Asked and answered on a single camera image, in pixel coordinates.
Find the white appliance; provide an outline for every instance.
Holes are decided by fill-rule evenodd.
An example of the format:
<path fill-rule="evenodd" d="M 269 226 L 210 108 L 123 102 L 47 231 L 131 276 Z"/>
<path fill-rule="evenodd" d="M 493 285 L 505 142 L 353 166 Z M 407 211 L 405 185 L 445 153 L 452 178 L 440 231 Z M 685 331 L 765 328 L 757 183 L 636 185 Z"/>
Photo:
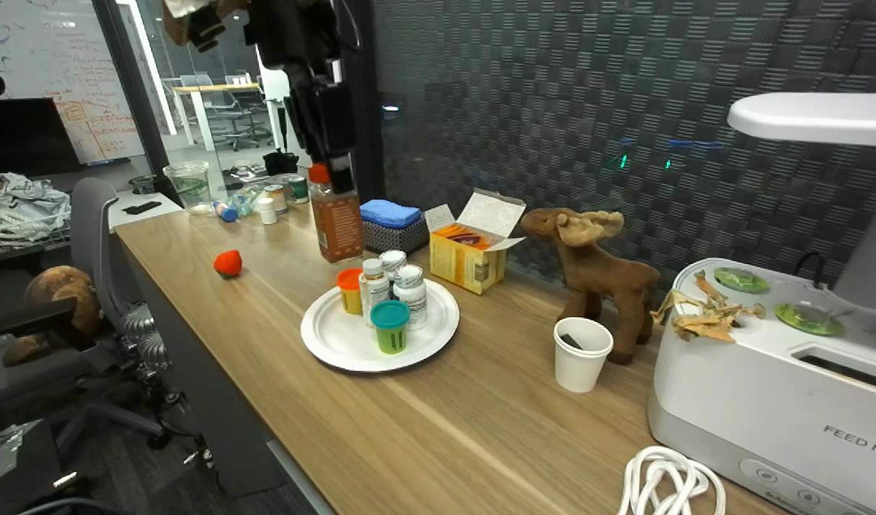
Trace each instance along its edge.
<path fill-rule="evenodd" d="M 758 93 L 729 125 L 876 146 L 876 93 Z M 674 312 L 648 407 L 655 441 L 790 511 L 876 511 L 876 219 L 833 291 L 722 258 L 689 262 L 674 288 L 704 296 L 695 271 L 765 316 L 739 316 L 737 342 L 718 342 L 681 339 Z M 758 288 L 724 285 L 728 271 Z"/>

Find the green cup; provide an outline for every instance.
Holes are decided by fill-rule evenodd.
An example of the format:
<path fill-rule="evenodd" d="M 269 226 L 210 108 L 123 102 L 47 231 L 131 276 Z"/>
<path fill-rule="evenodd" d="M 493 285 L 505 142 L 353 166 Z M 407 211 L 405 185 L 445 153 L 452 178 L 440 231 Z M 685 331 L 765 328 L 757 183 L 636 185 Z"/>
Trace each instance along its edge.
<path fill-rule="evenodd" d="M 372 324 L 377 331 L 377 348 L 385 354 L 399 354 L 407 348 L 407 324 L 409 324 L 409 309 L 407 302 L 399 301 L 385 301 L 372 309 Z"/>

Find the figurine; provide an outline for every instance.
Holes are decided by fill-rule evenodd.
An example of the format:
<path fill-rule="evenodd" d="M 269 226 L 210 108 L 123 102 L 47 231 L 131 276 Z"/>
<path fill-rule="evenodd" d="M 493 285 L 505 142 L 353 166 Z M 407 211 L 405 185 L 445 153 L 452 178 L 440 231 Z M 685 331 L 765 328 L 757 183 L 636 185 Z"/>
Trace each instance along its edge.
<path fill-rule="evenodd" d="M 659 271 L 639 261 L 621 261 L 595 242 L 615 238 L 624 228 L 621 211 L 573 211 L 533 209 L 522 216 L 528 238 L 553 241 L 563 282 L 569 288 L 558 316 L 598 316 L 602 301 L 612 296 L 618 328 L 612 336 L 612 362 L 631 362 L 636 342 L 648 342 L 654 316 L 649 295 L 659 285 Z"/>

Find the red cap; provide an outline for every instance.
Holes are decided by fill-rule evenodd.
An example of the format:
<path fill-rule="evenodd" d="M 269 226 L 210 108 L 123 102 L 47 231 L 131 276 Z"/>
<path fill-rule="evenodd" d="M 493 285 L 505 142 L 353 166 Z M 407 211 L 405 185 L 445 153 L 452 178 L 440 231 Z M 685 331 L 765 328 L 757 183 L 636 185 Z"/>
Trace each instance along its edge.
<path fill-rule="evenodd" d="M 312 162 L 312 168 L 306 171 L 306 179 L 312 179 L 312 183 L 330 183 L 330 168 L 327 168 L 327 162 Z"/>

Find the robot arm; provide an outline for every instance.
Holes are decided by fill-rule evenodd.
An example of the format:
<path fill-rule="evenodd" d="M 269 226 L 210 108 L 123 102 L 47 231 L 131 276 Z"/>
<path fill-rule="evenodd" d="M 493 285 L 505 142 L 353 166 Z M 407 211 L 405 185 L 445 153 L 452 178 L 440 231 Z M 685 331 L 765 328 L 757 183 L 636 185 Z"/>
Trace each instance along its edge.
<path fill-rule="evenodd" d="M 163 7 L 168 37 L 197 49 L 211 49 L 224 17 L 243 7 L 247 43 L 257 46 L 267 69 L 289 76 L 287 108 L 310 158 L 330 162 L 353 152 L 353 93 L 330 70 L 346 49 L 330 0 L 163 0 Z"/>

